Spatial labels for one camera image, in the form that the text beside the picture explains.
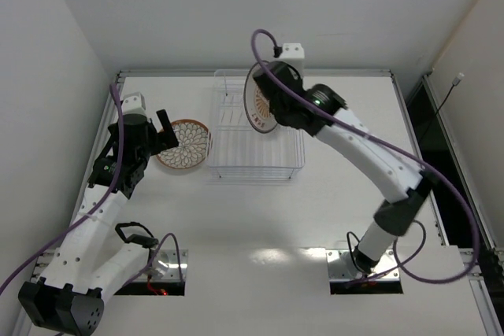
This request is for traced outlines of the green rimmed sunburst plate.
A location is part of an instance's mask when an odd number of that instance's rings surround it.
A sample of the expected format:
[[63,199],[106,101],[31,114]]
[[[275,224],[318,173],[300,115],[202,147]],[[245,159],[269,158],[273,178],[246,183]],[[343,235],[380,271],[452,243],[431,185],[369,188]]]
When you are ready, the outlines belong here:
[[243,107],[251,127],[259,133],[268,134],[277,127],[278,123],[269,111],[269,101],[254,81],[253,74],[259,68],[260,65],[255,63],[246,75]]

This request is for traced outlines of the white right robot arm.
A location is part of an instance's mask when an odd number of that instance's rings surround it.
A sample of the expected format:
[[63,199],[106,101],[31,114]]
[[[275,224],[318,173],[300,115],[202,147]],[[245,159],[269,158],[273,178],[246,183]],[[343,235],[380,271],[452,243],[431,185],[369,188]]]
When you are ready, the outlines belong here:
[[259,65],[248,83],[268,102],[278,124],[303,130],[342,154],[384,196],[360,241],[341,258],[350,278],[371,274],[387,248],[414,222],[432,189],[432,175],[371,142],[343,98],[321,83],[304,89],[301,76],[289,64]]

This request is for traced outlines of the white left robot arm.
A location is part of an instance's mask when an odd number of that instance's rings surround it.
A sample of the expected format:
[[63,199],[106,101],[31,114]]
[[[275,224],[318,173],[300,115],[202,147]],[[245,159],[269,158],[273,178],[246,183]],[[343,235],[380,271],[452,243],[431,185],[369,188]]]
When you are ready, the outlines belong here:
[[179,145],[166,111],[156,114],[160,131],[142,109],[125,111],[122,121],[110,124],[69,233],[39,279],[20,288],[18,299],[37,327],[93,334],[107,301],[147,266],[158,243],[153,236],[132,235],[100,267],[95,262],[149,159]]

